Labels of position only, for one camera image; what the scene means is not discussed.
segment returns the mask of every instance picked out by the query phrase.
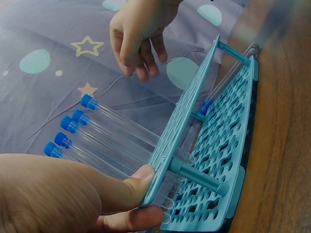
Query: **wooden surface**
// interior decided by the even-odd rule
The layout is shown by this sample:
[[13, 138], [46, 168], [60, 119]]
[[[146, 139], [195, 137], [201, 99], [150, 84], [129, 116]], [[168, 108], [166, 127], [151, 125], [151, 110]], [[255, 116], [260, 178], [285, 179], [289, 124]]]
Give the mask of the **wooden surface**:
[[[262, 47], [253, 139], [231, 233], [311, 232], [310, 5], [250, 0], [230, 36], [241, 52], [251, 42]], [[219, 80], [232, 64], [225, 56]]]

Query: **child's hand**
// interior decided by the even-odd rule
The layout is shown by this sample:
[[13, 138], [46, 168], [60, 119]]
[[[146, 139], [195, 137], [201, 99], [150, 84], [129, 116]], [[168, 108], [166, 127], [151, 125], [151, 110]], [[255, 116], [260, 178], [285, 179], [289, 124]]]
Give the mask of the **child's hand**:
[[142, 81], [159, 75], [151, 52], [151, 43], [161, 62], [167, 53], [163, 31], [175, 18], [181, 0], [129, 0], [112, 18], [110, 40], [112, 50], [126, 76], [136, 71]]

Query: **finger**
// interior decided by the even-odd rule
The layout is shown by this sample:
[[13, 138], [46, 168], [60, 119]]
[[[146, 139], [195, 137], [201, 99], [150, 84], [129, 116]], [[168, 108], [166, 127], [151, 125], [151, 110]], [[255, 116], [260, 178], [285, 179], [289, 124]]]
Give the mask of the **finger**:
[[90, 233], [139, 232], [159, 226], [164, 213], [157, 206], [135, 209], [110, 216], [100, 216]]
[[152, 182], [155, 171], [151, 166], [142, 166], [132, 177], [119, 181], [93, 169], [83, 171], [102, 201], [102, 212], [128, 211], [139, 206]]
[[149, 70], [149, 73], [152, 76], [158, 76], [159, 75], [159, 68], [157, 67], [155, 63], [155, 58], [151, 51], [151, 44], [149, 39], [143, 40], [140, 46], [140, 54], [144, 61], [144, 63], [147, 66], [147, 69]]
[[136, 66], [135, 58], [143, 40], [143, 35], [132, 27], [124, 28], [120, 60], [124, 66], [134, 68]]
[[120, 58], [121, 47], [122, 47], [122, 42], [123, 42], [123, 33], [113, 28], [113, 25], [110, 26], [110, 41], [111, 41], [111, 48], [112, 48], [113, 54], [116, 57], [116, 60], [118, 62], [118, 65], [122, 73], [128, 77], [132, 76], [134, 73], [134, 69], [130, 67], [126, 67], [121, 62], [121, 58]]
[[151, 42], [155, 48], [156, 54], [160, 62], [164, 63], [167, 61], [167, 53], [164, 45], [163, 34], [151, 37]]
[[149, 75], [140, 54], [136, 56], [136, 61], [137, 65], [135, 67], [135, 72], [139, 79], [145, 82], [149, 79]]

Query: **bedsheet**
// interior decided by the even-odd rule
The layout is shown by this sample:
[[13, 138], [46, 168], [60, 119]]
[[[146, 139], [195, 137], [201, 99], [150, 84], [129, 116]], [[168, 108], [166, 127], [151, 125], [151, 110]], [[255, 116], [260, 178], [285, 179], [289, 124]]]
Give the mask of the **bedsheet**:
[[[227, 41], [245, 1], [183, 1], [164, 31], [168, 61], [157, 60], [161, 74], [146, 83], [122, 75], [110, 46], [109, 22], [124, 4], [1, 0], [0, 153], [42, 155], [84, 94], [161, 135], [213, 39], [220, 34]], [[196, 108], [212, 90], [221, 59], [218, 51]], [[194, 122], [182, 140], [186, 149]]]

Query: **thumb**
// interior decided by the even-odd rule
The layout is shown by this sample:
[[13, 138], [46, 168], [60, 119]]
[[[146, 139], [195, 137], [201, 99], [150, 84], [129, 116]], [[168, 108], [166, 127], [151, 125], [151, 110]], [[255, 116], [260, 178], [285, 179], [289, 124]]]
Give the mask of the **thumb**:
[[91, 174], [87, 176], [100, 196], [103, 214], [124, 212], [138, 207], [155, 175], [153, 167], [149, 165], [142, 166], [124, 181], [97, 173], [94, 177], [90, 177]]

